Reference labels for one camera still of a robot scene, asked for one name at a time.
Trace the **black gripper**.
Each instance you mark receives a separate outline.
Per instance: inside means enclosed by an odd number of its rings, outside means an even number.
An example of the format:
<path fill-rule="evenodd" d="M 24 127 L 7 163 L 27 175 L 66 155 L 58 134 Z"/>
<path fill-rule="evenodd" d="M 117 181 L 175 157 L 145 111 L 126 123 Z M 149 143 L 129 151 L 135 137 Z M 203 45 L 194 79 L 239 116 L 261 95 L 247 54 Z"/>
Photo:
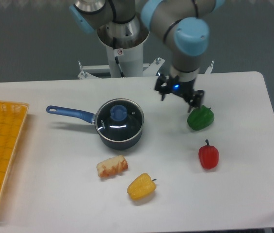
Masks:
<path fill-rule="evenodd" d="M 161 95 L 161 101 L 170 93 L 183 98 L 185 101 L 189 101 L 188 112 L 191 112 L 192 109 L 202 106 L 205 95 L 203 90 L 194 90 L 194 84 L 195 79 L 182 82 L 179 76 L 168 78 L 164 74 L 160 74 L 156 80 L 154 90 Z"/>

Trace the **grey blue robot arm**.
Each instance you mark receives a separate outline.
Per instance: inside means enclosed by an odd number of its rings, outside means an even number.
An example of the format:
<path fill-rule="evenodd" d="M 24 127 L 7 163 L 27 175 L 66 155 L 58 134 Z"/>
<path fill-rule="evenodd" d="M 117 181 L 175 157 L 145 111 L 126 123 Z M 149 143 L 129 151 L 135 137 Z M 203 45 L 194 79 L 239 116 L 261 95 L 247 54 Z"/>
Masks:
<path fill-rule="evenodd" d="M 222 4 L 221 0 L 145 0 L 138 11 L 134 0 L 76 0 L 69 10 L 83 32 L 98 34 L 120 77 L 128 75 L 124 53 L 154 34 L 171 51 L 169 74 L 158 77 L 155 90 L 162 97 L 174 94 L 190 108 L 199 108 L 205 93 L 195 90 L 194 84 L 209 41 L 203 16 Z"/>

